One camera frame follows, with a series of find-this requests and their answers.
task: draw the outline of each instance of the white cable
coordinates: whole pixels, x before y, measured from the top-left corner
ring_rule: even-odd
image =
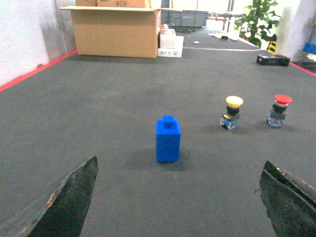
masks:
[[[264,51],[262,49],[228,49],[228,48],[193,48],[193,47],[183,47],[185,49],[200,49],[200,50],[213,50],[213,51],[242,51],[242,52],[248,52],[248,51]]]

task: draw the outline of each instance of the red floor line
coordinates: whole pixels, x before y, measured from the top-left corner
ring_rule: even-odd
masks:
[[[297,67],[297,68],[303,70],[304,72],[306,72],[306,73],[308,73],[308,74],[310,74],[310,75],[316,77],[316,73],[313,73],[313,72],[311,72],[311,71],[308,71],[307,69],[302,68],[302,67],[300,67],[300,66],[298,66],[298,65],[296,65],[296,64],[294,64],[294,63],[290,63],[290,64],[293,65],[294,67]]]
[[[56,64],[56,63],[58,63],[58,62],[60,62],[62,60],[64,60],[65,58],[68,58],[69,56],[74,55],[76,53],[77,53],[77,50],[74,50],[74,51],[72,51],[72,52],[70,52],[70,53],[68,53],[68,54],[66,54],[64,56],[61,56],[60,58],[55,59],[54,61],[51,61],[51,62],[43,65],[40,68],[37,68],[37,69],[35,69],[35,70],[33,70],[33,71],[29,72],[29,73],[21,75],[21,76],[15,78],[13,80],[7,82],[6,84],[3,84],[2,86],[0,86],[0,92],[8,89],[9,87],[11,87],[11,86],[13,86],[13,85],[15,85],[15,84],[27,79],[27,78],[29,78],[30,76],[33,76],[36,73],[39,73],[39,72],[45,70],[46,68],[48,68],[48,67],[50,67],[50,66],[52,66],[52,65],[54,65],[54,64]]]

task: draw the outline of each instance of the white box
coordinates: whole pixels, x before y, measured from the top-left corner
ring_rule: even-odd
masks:
[[[183,49],[183,36],[176,36],[175,48],[159,48],[158,57],[181,58]]]
[[[175,48],[176,32],[174,29],[161,29],[160,31],[160,48]]]

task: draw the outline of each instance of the black device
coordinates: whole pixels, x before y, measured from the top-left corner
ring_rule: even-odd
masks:
[[[258,55],[257,56],[257,63],[262,66],[283,66],[286,67],[290,63],[290,58],[281,55]]]

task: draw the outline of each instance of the plastic crate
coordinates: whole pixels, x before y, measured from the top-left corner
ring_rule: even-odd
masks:
[[[316,54],[316,44],[307,43],[303,49],[304,52]]]

